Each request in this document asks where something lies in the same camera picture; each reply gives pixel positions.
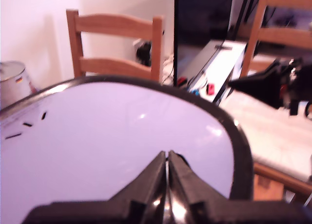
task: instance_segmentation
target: chair backrest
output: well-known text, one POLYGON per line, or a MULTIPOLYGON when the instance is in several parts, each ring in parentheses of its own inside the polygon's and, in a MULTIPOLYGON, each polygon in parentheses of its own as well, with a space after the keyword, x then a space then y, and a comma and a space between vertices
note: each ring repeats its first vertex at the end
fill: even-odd
POLYGON ((248 42, 241 77, 246 76, 258 41, 302 47, 312 50, 312 32, 287 27, 261 27, 267 6, 312 10, 312 0, 259 0, 248 42))
POLYGON ((157 16, 153 18, 153 21, 147 21, 125 15, 79 16, 78 10, 66 10, 66 15, 75 77, 85 76, 86 72, 94 72, 161 80, 163 17, 157 16), (119 59, 86 59, 83 57, 82 32, 152 41, 152 67, 119 59))

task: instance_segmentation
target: oval table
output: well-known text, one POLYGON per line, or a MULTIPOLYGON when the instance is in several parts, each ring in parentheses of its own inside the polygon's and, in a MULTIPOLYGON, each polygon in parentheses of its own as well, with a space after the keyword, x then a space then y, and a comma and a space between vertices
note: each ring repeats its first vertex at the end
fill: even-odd
POLYGON ((112 76, 65 81, 0 112, 1 223, 35 206, 106 200, 160 152, 174 150, 229 199, 250 199, 253 161, 225 111, 158 83, 112 76))

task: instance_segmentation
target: white wall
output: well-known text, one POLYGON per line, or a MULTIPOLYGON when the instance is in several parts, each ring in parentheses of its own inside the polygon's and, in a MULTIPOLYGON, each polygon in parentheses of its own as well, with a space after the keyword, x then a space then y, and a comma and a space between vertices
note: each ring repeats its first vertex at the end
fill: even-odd
MULTIPOLYGON (((173 49, 174 0, 1 0, 1 61, 18 60, 39 88, 73 78, 66 9, 122 13, 151 20, 164 15, 165 55, 173 49)), ((82 35, 86 56, 134 59, 133 39, 82 35)))

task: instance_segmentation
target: white table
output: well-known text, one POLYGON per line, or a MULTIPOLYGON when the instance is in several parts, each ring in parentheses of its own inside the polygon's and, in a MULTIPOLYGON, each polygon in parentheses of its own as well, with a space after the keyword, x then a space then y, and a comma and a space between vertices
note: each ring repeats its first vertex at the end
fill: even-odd
POLYGON ((241 125, 253 159, 306 182, 311 175, 312 121, 289 110, 273 109, 244 93, 234 91, 220 107, 241 125))
POLYGON ((233 78, 238 78, 240 74, 241 64, 244 58, 246 43, 235 41, 224 41, 226 47, 231 47, 231 50, 221 50, 214 60, 204 68, 205 75, 198 80, 192 87, 191 91, 198 89, 205 83, 207 77, 208 83, 214 84, 214 95, 206 94, 206 86, 199 90, 200 96, 209 102, 213 102, 223 86, 225 80, 233 71, 233 78))
POLYGON ((249 146, 232 119, 176 88, 85 77, 42 91, 0 119, 4 224, 20 223, 40 204, 109 199, 161 150, 182 154, 227 198, 252 190, 249 146))

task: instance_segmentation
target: black mark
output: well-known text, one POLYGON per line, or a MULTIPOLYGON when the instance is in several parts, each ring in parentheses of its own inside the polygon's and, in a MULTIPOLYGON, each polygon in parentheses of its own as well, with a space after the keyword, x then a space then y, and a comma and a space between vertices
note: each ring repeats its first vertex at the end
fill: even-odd
POLYGON ((27 122, 24 122, 23 125, 26 125, 26 126, 28 126, 28 127, 32 127, 32 126, 33 126, 32 124, 27 123, 27 122))
POLYGON ((45 119, 45 115, 46 115, 46 114, 47 114, 47 112, 44 112, 44 113, 43 113, 41 120, 45 119))
POLYGON ((18 133, 18 134, 15 134, 15 135, 8 136, 5 139, 8 140, 10 138, 13 138, 13 137, 16 137, 16 136, 20 136, 20 135, 21 135, 21 133, 18 133))

